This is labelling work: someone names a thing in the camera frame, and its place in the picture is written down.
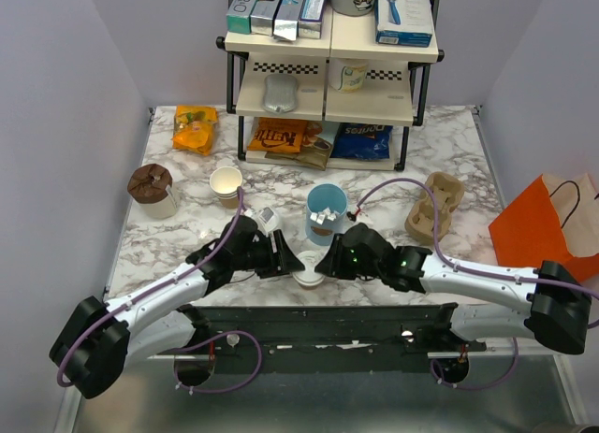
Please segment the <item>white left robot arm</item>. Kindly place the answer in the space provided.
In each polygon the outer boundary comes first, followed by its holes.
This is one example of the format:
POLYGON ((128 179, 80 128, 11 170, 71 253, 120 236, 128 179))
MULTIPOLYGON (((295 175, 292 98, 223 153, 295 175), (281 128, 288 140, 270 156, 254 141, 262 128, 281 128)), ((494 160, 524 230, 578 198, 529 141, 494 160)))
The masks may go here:
POLYGON ((208 332, 182 306, 230 283, 238 271, 267 279, 304 269, 281 230, 266 235, 256 221, 236 214, 219 238, 190 253, 167 276, 106 302, 95 296, 83 299, 49 352, 58 367, 56 381, 90 399, 109 389, 138 359, 174 349, 198 353, 208 332))

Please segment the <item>single kraft paper cup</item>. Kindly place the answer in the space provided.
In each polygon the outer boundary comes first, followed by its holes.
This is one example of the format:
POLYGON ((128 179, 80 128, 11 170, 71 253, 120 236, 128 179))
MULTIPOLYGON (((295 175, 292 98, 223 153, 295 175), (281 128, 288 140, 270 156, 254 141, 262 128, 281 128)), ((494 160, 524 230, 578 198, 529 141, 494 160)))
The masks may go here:
POLYGON ((323 278, 316 279, 315 281, 305 281, 305 280, 297 278, 297 277, 295 277, 294 280, 303 289, 314 289, 324 281, 323 278))

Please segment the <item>single white cup lid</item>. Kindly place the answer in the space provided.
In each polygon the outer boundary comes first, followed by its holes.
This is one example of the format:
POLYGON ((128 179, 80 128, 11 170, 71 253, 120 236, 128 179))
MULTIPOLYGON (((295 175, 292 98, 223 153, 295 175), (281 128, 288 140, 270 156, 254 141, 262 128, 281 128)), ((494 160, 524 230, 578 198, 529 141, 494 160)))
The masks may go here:
POLYGON ((314 267, 322 260, 324 254, 321 251, 305 251, 298 255, 298 259, 304 266, 304 270, 292 272, 293 278, 297 277, 305 281, 315 281, 325 276, 314 271, 314 267))

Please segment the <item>brown pulp cup carrier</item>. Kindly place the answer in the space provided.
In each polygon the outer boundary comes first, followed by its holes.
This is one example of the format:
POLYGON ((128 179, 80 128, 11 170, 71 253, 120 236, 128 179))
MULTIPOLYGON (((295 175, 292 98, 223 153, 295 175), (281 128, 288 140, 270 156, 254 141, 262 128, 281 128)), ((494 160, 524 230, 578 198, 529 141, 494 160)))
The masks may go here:
POLYGON ((437 236, 442 239, 449 231, 452 213, 464 196, 464 184, 444 172, 431 173, 425 185, 434 195, 433 205, 430 195, 422 190, 420 197, 410 210, 404 227, 407 233, 422 245, 433 244, 434 215, 438 217, 437 236))

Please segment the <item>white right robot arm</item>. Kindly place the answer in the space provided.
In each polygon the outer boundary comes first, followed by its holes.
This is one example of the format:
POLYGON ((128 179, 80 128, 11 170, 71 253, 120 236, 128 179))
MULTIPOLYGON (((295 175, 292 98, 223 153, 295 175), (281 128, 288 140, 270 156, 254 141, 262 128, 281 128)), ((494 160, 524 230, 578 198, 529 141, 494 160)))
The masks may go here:
POLYGON ((373 277, 399 292, 451 294, 483 301, 457 307, 431 326, 449 351, 465 341, 534 339, 561 354, 585 350, 591 296, 559 263, 507 268, 449 259, 428 248, 393 246, 366 224, 335 235, 315 272, 338 280, 373 277))

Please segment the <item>kraft paper cup stack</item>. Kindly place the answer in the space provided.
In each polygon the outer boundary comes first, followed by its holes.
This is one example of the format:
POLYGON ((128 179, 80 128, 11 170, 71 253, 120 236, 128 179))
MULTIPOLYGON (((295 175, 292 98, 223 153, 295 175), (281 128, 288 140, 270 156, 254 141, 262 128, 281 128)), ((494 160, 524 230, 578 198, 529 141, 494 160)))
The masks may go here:
POLYGON ((214 170, 209 184, 221 205, 227 209, 239 206, 238 188, 242 186, 243 177, 234 166, 222 166, 214 170))

